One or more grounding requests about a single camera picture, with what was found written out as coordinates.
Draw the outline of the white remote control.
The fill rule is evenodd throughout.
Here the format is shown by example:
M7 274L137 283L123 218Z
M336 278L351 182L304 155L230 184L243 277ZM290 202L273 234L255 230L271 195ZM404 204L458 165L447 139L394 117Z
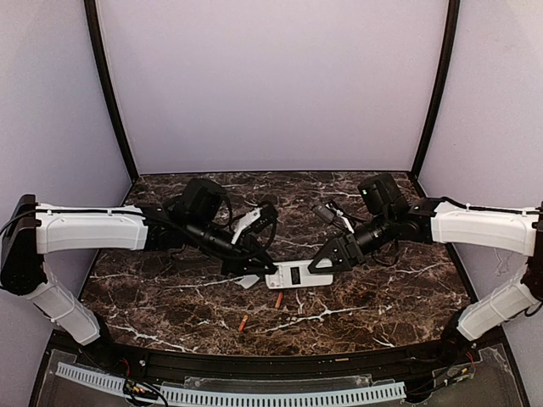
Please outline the white remote control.
M266 286L271 290L279 290L329 286L333 283L332 273L310 273L308 269L310 263L310 260L277 262L276 272L265 275Z

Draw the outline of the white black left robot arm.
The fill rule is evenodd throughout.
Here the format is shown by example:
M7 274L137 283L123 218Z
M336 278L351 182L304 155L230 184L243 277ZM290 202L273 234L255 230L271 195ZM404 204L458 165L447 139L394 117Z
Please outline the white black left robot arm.
M1 288L29 299L82 346L106 339L104 323L83 306L45 265L47 254L79 249L119 248L167 251L186 246L222 262L224 274L272 274L277 270L268 245L256 234L277 228L277 210L263 201L245 215L215 217L230 207L218 183L193 178L182 193L164 203L118 208L68 208L22 196L1 229Z

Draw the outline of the orange AA battery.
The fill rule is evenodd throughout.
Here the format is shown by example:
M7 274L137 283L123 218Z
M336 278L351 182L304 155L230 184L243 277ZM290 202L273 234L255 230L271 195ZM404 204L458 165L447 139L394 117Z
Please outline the orange AA battery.
M277 301L275 303L274 308L275 309L280 309L282 301L283 301L283 292L279 292L279 294L277 295Z
M238 331L239 332L242 332L248 322L248 319L249 319L249 316L248 315L244 315L243 319L241 320L239 326L238 326Z

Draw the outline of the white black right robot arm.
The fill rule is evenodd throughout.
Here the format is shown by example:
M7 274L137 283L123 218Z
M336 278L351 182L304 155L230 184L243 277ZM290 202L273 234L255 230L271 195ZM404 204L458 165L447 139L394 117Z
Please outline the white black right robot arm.
M370 218L357 220L332 201L314 203L313 212L341 232L327 240L312 260L312 273L349 271L388 243L471 246L525 259L526 264L498 287L457 311L441 339L472 343L486 332L542 307L542 208L520 209L460 203L449 197L409 203L389 173L364 180L358 192Z

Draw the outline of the white battery cover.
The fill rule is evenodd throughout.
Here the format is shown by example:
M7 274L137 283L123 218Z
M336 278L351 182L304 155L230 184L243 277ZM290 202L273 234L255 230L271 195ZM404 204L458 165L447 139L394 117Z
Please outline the white battery cover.
M252 286L254 286L259 280L260 280L260 277L257 275L248 275L241 278L238 281L238 285L242 287L243 289L249 289Z

